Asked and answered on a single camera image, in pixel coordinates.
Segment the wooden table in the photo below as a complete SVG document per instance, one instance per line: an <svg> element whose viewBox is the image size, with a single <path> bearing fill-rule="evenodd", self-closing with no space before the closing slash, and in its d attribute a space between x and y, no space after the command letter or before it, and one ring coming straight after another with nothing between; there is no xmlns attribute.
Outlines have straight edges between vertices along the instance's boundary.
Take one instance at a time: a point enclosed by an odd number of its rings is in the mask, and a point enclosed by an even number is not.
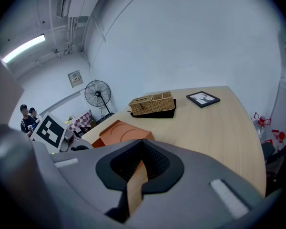
<svg viewBox="0 0 286 229"><path fill-rule="evenodd" d="M186 95L205 91L221 99L200 108ZM91 144L116 120L151 131L155 140L209 155L250 182L262 196L266 169L262 148L251 119L228 86L172 90L176 99L171 119L133 118L127 110L117 112L82 136Z"/></svg>

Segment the fluorescent light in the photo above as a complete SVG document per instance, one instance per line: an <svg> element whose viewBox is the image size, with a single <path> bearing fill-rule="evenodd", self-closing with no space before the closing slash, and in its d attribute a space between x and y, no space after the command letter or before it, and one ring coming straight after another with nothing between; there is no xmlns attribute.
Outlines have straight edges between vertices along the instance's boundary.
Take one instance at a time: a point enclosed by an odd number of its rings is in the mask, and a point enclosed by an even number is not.
<svg viewBox="0 0 286 229"><path fill-rule="evenodd" d="M10 52L8 55L6 55L2 61L5 63L8 63L10 60L12 60L13 58L15 58L19 53L22 53L24 50L27 50L28 48L43 42L45 40L44 35L41 35L39 37L36 37L28 42L26 42L25 44L19 46L18 48L16 48L15 50L13 50L12 52Z"/></svg>

